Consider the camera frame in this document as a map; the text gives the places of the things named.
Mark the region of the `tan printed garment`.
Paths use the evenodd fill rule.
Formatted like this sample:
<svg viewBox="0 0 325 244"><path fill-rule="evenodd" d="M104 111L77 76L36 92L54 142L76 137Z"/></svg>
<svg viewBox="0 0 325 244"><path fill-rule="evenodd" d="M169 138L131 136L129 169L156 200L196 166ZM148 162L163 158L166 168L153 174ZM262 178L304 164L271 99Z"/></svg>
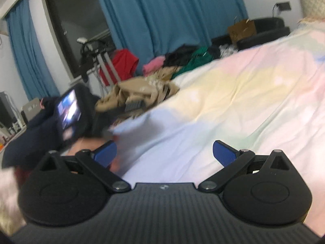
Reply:
<svg viewBox="0 0 325 244"><path fill-rule="evenodd" d="M111 91L95 105L97 112L107 112L126 105L132 111L127 116L139 116L174 96L180 90L171 77L180 68L160 68L144 77L134 77L115 84Z"/></svg>

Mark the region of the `metal clothes rack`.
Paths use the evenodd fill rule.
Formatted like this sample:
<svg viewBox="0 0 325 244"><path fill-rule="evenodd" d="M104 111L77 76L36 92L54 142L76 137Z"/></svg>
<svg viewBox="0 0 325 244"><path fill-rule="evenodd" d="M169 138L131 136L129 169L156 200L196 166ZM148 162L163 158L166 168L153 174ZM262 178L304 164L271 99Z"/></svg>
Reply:
<svg viewBox="0 0 325 244"><path fill-rule="evenodd" d="M108 88L115 84L113 78L116 82L121 81L108 54L108 44L100 39L88 40L85 37L77 38L77 43L81 45L79 71L82 82L89 87L89 74L93 74L99 83L101 96L104 96Z"/></svg>

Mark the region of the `dark navy garment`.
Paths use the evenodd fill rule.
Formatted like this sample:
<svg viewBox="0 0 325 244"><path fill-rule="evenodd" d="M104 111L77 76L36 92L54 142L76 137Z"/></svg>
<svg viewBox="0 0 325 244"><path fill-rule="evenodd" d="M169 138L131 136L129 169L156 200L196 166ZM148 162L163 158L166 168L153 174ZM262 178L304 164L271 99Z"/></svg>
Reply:
<svg viewBox="0 0 325 244"><path fill-rule="evenodd" d="M5 148L2 168L32 170L51 150L62 149L58 132L56 102L58 96L41 99L41 111L28 122L26 131Z"/></svg>

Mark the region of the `blue curtain left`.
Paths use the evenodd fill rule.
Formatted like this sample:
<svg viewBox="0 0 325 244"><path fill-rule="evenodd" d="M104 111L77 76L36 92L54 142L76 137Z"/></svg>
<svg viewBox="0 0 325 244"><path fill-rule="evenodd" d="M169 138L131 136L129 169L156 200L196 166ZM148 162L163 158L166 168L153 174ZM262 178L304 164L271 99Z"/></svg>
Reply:
<svg viewBox="0 0 325 244"><path fill-rule="evenodd" d="M29 0L19 0L7 13L9 39L25 94L34 98L58 96L32 21Z"/></svg>

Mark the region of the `blue curtain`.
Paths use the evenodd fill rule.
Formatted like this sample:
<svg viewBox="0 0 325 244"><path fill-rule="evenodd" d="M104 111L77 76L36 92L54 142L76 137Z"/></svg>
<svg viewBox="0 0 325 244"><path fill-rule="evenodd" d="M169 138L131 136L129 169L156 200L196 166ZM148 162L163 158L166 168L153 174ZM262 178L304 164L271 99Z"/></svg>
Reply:
<svg viewBox="0 0 325 244"><path fill-rule="evenodd" d="M19 0L7 13L9 39L25 94L34 98L58 96L32 21L29 0Z"/></svg>
<svg viewBox="0 0 325 244"><path fill-rule="evenodd" d="M136 70L182 45L210 46L235 20L248 17L244 0L99 0L113 41L139 58Z"/></svg>

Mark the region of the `red garment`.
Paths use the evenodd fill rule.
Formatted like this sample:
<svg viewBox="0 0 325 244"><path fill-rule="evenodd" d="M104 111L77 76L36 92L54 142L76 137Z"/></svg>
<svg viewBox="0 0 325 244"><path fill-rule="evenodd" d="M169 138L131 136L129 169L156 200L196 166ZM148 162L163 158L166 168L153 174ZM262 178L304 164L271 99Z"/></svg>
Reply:
<svg viewBox="0 0 325 244"><path fill-rule="evenodd" d="M122 81L130 79L134 76L134 73L139 64L139 58L136 57L131 51L128 49L115 50L112 52L112 64L117 71L119 78ZM117 83L115 75L112 73L109 65L105 63L105 68L113 81L113 85ZM106 86L109 86L110 83L105 76L102 68L99 70L100 77Z"/></svg>

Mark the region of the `pastel rainbow bed sheet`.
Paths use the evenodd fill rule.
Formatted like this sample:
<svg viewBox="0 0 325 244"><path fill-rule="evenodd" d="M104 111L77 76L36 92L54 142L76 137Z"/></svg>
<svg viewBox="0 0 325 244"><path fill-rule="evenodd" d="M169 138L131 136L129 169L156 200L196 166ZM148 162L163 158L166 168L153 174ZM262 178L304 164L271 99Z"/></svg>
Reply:
<svg viewBox="0 0 325 244"><path fill-rule="evenodd" d="M114 129L117 173L137 182L201 183L221 169L213 143L284 151L309 186L306 224L324 234L324 23L213 61L175 79L180 91Z"/></svg>

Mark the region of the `pink garment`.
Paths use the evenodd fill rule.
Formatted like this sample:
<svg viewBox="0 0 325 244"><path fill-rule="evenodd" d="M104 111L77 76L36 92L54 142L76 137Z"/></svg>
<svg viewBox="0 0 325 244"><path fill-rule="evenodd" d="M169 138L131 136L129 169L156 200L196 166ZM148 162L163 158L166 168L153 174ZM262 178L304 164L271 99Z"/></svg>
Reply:
<svg viewBox="0 0 325 244"><path fill-rule="evenodd" d="M143 66L142 72L144 76L148 76L151 73L157 71L160 69L165 61L165 56L158 56L154 59L152 59L149 63L145 64Z"/></svg>

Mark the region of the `dark window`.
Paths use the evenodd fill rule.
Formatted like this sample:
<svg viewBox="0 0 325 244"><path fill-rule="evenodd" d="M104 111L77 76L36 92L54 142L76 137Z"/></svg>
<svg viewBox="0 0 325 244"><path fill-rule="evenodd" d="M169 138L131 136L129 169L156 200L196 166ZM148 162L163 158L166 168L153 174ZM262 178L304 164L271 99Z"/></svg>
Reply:
<svg viewBox="0 0 325 244"><path fill-rule="evenodd" d="M45 0L58 44L73 78L80 75L81 44L99 39L116 49L99 0Z"/></svg>

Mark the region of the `green garment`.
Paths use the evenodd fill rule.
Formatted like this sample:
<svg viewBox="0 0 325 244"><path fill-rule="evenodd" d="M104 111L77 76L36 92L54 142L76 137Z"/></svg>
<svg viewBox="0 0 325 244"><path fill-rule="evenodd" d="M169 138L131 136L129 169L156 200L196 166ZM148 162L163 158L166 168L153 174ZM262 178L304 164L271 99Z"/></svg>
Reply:
<svg viewBox="0 0 325 244"><path fill-rule="evenodd" d="M200 66L208 64L209 62L219 58L220 50L218 47L200 47L192 53L189 62L185 66L180 68L176 73L173 73L171 79L175 79L183 73L190 72Z"/></svg>

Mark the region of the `black garment pile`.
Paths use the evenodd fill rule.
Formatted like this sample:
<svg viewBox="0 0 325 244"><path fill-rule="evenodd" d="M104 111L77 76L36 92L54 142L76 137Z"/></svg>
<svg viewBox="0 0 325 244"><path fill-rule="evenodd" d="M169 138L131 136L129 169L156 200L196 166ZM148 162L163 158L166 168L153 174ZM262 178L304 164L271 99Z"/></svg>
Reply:
<svg viewBox="0 0 325 244"><path fill-rule="evenodd" d="M175 51L167 53L163 67L184 66L188 64L194 51L199 49L198 45L182 45Z"/></svg>

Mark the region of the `blue curtain centre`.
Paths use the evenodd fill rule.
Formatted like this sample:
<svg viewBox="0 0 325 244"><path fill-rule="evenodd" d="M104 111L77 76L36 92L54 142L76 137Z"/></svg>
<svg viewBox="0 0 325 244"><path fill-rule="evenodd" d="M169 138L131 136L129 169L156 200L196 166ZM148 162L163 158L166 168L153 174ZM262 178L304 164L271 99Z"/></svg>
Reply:
<svg viewBox="0 0 325 244"><path fill-rule="evenodd" d="M248 17L244 0L99 0L113 41L139 58L136 70L182 45L210 46L235 20Z"/></svg>

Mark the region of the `brown paper bag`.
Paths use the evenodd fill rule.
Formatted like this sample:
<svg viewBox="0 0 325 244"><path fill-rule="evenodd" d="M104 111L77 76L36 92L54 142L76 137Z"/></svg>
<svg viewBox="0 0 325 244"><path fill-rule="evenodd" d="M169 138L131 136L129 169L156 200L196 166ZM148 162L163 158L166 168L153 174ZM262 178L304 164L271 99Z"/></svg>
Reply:
<svg viewBox="0 0 325 244"><path fill-rule="evenodd" d="M233 45L236 45L242 39L254 36L257 34L256 26L253 20L244 19L232 26L229 26L228 34Z"/></svg>

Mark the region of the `wall power socket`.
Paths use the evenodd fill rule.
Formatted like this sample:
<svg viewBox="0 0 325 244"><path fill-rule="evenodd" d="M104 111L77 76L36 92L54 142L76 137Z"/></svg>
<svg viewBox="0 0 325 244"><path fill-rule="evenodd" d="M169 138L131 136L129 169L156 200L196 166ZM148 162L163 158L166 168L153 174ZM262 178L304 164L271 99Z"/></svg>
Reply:
<svg viewBox="0 0 325 244"><path fill-rule="evenodd" d="M283 11L291 11L291 4L290 4L289 1L276 3L274 5L274 9L277 9L280 12L283 12Z"/></svg>

